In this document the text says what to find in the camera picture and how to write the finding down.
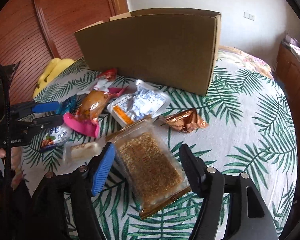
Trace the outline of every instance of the brown cardboard box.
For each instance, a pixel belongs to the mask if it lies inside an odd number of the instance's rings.
[[[218,58],[221,15],[189,8],[137,10],[74,33],[92,70],[205,96]]]

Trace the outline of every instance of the plastic packaging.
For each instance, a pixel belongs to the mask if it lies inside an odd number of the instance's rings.
[[[109,69],[99,74],[95,81],[78,94],[88,95],[82,100],[75,115],[67,113],[64,122],[73,130],[90,137],[98,137],[98,117],[111,98],[119,97],[125,88],[108,88],[117,77],[117,70]]]
[[[93,141],[89,143],[83,143],[76,146],[71,146],[69,161],[79,161],[79,160],[90,160],[93,156],[100,155],[103,147],[105,146],[104,140]]]
[[[60,107],[56,110],[56,114],[66,114],[74,110],[76,103],[76,95],[69,97],[60,104]],[[46,152],[63,145],[70,139],[72,129],[65,123],[58,127],[53,127],[48,133],[45,134],[40,152]]]
[[[110,142],[116,146],[117,161],[140,203],[141,219],[191,190],[182,166],[149,120],[123,128]]]
[[[167,106],[171,98],[164,92],[144,81],[136,80],[137,91],[123,95],[110,103],[107,107],[109,113],[116,121],[125,127],[150,115],[154,121]]]
[[[195,108],[182,111],[168,116],[160,115],[159,119],[176,131],[191,133],[199,128],[208,127],[208,123],[197,114]]]

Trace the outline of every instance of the yellow plush toy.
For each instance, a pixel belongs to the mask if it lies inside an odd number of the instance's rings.
[[[37,86],[34,89],[33,98],[40,93],[52,80],[54,80],[62,71],[71,66],[74,60],[70,58],[60,59],[54,58],[50,60],[49,64],[44,69],[44,72],[39,77]]]

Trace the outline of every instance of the blue gripper pad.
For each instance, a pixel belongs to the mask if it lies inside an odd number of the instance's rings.
[[[39,103],[32,107],[32,112],[34,113],[45,113],[45,112],[50,112],[57,110],[59,107],[59,102],[58,101],[52,101],[48,103]]]
[[[114,144],[111,143],[108,147],[103,159],[101,160],[97,171],[93,174],[91,193],[95,196],[98,192],[101,192],[105,185],[109,171],[111,169],[115,155]]]

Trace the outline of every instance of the light switch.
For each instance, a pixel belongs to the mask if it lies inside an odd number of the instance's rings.
[[[247,12],[244,12],[244,13],[243,13],[243,17],[245,17],[245,18],[247,18],[247,19],[250,19],[250,14],[247,13]]]
[[[254,15],[252,15],[252,14],[250,14],[250,13],[243,12],[243,17],[244,17],[244,18],[247,18],[247,19],[249,19],[249,20],[254,21]]]

